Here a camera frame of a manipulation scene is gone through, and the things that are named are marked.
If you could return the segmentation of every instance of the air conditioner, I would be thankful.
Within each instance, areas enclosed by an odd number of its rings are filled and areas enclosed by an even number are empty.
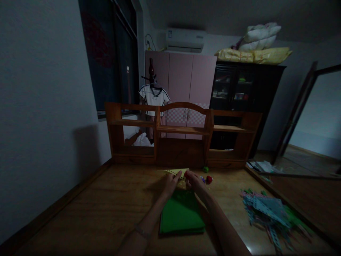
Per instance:
[[[167,50],[201,53],[205,31],[169,28],[166,31]]]

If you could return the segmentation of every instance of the forearm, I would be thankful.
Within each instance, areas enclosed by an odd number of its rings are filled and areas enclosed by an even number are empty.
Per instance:
[[[215,198],[209,194],[204,203],[210,213],[225,255],[251,255]]]
[[[157,223],[163,207],[168,201],[168,197],[164,194],[158,198],[149,212],[139,223],[139,227],[147,234],[151,234],[155,224]],[[148,245],[148,240],[133,230],[122,243],[116,255],[143,255]]]

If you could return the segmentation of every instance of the window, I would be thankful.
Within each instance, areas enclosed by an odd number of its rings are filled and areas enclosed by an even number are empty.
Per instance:
[[[79,7],[97,114],[103,118],[106,101],[139,103],[136,12],[130,0],[79,0]]]

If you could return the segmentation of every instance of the white t-shirt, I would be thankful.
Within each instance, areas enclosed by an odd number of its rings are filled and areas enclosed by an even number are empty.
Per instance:
[[[170,98],[166,91],[162,88],[150,88],[150,85],[145,85],[139,90],[139,94],[145,100],[146,104],[149,106],[164,106]],[[147,111],[148,116],[155,116],[154,111]]]

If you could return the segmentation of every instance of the red toy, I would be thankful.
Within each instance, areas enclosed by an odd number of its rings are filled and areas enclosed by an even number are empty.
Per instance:
[[[206,184],[211,184],[212,181],[213,181],[213,178],[211,176],[206,177]]]
[[[187,178],[187,179],[190,179],[190,177],[187,174],[187,171],[185,171],[184,177]]]

